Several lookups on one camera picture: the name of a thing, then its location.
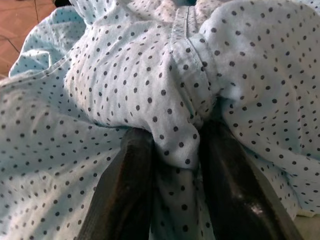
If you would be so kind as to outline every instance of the light blue polka dot fabric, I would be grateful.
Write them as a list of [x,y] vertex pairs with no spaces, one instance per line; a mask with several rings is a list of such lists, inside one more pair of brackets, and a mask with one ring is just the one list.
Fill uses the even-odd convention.
[[292,218],[320,213],[318,1],[71,3],[0,82],[1,239],[75,239],[131,127],[165,163],[150,239],[215,239],[197,151],[220,114]]

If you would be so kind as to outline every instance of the polka dot shirt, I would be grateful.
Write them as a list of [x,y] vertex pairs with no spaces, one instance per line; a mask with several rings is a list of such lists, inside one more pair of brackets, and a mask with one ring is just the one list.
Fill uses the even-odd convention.
[[0,82],[1,239],[75,239],[130,127],[164,163],[150,239],[214,239],[197,151],[217,115],[292,218],[320,213],[319,1],[71,3]]

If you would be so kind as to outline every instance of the crumpled fabric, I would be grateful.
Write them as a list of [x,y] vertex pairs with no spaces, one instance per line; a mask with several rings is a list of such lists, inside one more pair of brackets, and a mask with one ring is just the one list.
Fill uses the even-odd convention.
[[150,239],[214,239],[197,151],[216,114],[291,218],[320,213],[316,4],[71,3],[30,32],[0,82],[1,239],[75,239],[132,127],[165,163]]

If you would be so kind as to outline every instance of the terracotta tile floor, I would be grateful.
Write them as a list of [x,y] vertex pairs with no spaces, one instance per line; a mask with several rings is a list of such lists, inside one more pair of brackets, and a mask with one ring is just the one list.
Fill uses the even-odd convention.
[[0,75],[8,75],[27,34],[55,8],[51,0],[0,0]]

